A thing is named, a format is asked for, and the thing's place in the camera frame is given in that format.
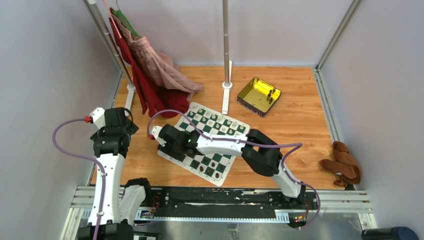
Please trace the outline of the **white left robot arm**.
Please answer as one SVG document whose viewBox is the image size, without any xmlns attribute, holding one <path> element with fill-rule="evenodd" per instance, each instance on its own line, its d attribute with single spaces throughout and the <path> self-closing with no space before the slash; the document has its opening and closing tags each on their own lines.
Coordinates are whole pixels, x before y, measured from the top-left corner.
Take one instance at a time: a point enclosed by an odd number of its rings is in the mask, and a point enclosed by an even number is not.
<svg viewBox="0 0 424 240">
<path fill-rule="evenodd" d="M 140 206 L 149 206 L 153 193 L 146 178 L 131 179 L 120 197 L 120 182 L 131 137 L 138 131 L 131 112 L 124 107 L 96 108 L 90 113 L 98 128 L 93 141 L 96 185 L 93 206 L 79 240 L 132 240 L 134 220 Z"/>
</svg>

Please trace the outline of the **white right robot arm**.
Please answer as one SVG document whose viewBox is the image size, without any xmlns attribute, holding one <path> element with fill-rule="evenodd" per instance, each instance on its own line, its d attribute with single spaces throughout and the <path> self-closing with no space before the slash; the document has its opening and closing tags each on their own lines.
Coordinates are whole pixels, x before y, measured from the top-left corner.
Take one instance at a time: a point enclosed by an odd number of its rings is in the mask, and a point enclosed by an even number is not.
<svg viewBox="0 0 424 240">
<path fill-rule="evenodd" d="M 276 182 L 290 208 L 298 209 L 306 201 L 305 187 L 285 163 L 287 156 L 299 149 L 301 143 L 289 144 L 291 150 L 282 154 L 283 146 L 257 129 L 240 135 L 217 135 L 196 129 L 184 132 L 166 124 L 154 126 L 150 133 L 160 150 L 173 158 L 210 154 L 241 157 L 256 174 Z"/>
</svg>

